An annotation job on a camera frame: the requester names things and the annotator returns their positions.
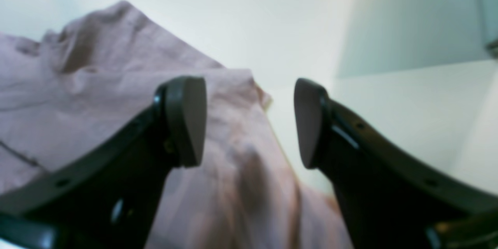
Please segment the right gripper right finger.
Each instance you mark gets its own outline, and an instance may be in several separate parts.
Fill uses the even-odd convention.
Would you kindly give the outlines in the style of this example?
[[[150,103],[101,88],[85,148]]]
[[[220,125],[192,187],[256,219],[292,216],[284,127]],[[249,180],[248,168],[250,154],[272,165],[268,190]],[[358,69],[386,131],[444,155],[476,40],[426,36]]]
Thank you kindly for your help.
[[[497,196],[415,159],[312,80],[297,79],[301,161],[331,182],[356,249],[496,249]]]

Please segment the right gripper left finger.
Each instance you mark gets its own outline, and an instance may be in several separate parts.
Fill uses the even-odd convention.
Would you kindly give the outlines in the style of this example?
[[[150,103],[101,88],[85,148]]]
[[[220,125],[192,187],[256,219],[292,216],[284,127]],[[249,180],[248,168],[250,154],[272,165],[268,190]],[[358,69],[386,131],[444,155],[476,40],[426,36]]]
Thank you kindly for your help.
[[[105,143],[1,196],[1,248],[144,248],[170,171],[202,162],[206,122],[204,78],[161,84]]]

